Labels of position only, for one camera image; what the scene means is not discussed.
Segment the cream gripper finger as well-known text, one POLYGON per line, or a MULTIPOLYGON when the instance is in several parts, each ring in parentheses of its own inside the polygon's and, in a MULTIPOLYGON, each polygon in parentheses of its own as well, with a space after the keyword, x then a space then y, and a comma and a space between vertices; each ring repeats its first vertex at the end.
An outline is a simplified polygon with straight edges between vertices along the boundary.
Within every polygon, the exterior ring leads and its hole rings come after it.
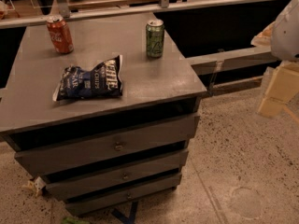
POLYGON ((282 61, 276 68, 267 67, 261 89, 257 113, 273 118, 299 92, 299 62, 282 61))
POLYGON ((255 47, 269 47, 271 45, 271 35, 274 25, 274 22, 267 25, 260 33, 252 38, 250 44, 255 47))

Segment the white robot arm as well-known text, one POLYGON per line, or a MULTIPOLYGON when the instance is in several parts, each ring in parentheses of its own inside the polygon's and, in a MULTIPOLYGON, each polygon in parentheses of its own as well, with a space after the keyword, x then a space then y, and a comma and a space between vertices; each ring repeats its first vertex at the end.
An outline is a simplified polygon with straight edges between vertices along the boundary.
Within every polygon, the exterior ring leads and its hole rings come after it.
POLYGON ((259 115, 273 118, 299 92, 299 0, 291 0, 275 21, 252 38, 251 44, 269 47, 281 60, 257 110, 259 115))

